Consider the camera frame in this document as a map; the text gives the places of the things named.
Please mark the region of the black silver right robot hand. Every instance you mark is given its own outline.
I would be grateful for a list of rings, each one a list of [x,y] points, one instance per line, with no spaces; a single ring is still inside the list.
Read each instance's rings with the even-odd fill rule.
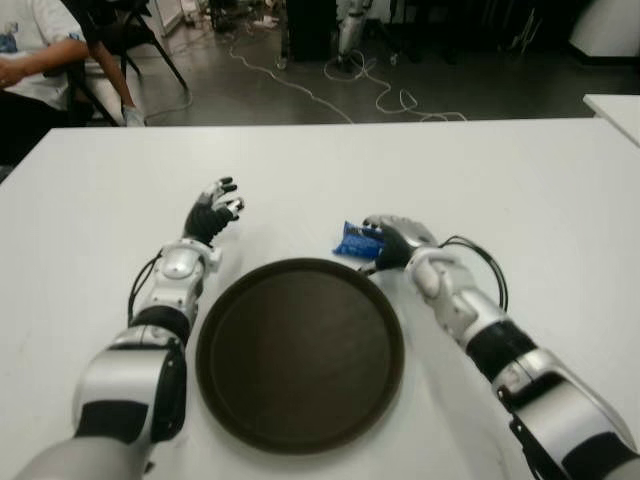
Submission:
[[[383,241],[379,255],[358,269],[365,275],[404,268],[418,249],[438,246],[435,237],[422,223],[408,217],[370,215],[364,219],[363,226],[375,230]]]

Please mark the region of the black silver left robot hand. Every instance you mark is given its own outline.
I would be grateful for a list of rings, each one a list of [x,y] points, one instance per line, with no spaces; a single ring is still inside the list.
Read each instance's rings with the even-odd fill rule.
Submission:
[[[210,244],[229,223],[237,221],[245,202],[241,197],[228,198],[237,189],[232,177],[220,178],[207,186],[187,215],[182,237]]]

